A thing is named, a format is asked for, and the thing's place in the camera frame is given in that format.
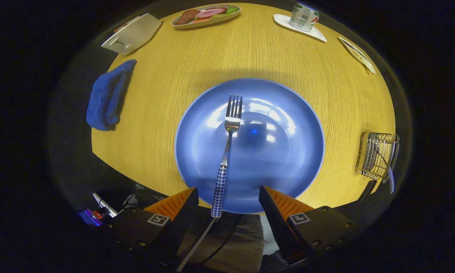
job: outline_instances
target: round table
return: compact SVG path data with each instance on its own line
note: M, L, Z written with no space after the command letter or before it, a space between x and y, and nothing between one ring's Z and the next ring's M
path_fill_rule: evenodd
M297 199L315 208L357 200L370 180L355 172L362 132L395 133L392 100L380 71L374 66L377 74L371 74L352 57L338 40L345 37L323 25L323 14L316 27L326 43L274 21L273 14L291 16L290 11L233 5L241 7L239 16L199 28L170 26L182 12L166 16L149 42L128 56L118 55L109 71L129 59L138 63L116 129L92 129L93 153L148 188L166 195L185 190L174 155L184 111L214 85L262 78L301 95L323 127L321 170Z

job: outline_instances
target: napkin holder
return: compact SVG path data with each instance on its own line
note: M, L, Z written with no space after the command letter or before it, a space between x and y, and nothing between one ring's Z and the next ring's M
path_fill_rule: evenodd
M117 30L101 47L121 55L128 55L148 42L161 22L147 13L136 17Z
M371 179L385 183L394 169L399 153L399 135L364 132L360 137L359 156L355 170Z

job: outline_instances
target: napkin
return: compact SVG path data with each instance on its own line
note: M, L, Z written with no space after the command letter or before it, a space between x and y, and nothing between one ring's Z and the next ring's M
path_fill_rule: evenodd
M120 105L136 60L128 60L105 73L92 85L86 121L92 128L109 131L120 121Z

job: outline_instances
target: fork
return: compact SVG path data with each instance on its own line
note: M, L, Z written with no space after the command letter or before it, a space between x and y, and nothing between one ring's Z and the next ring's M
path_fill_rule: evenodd
M222 198L224 196L224 185L226 182L227 159L229 158L229 147L231 146L232 134L241 126L242 113L242 95L229 95L227 103L226 118L224 127L229 134L227 137L226 149L220 163L219 172L217 173L216 188L214 190L214 201L212 202L212 210L210 216L219 218L222 214Z

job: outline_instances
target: blue checkered fork handle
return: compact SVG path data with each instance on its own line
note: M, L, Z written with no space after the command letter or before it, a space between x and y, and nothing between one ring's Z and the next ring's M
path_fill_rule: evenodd
M394 192L394 189L396 188L394 185L394 175L392 174L392 169L389 167L389 170L387 171L387 175L389 175L389 185L390 185L390 191L391 194Z
M222 214L222 199L224 197L224 186L226 185L226 168L221 166L217 173L216 188L214 190L214 201L210 216L217 218Z

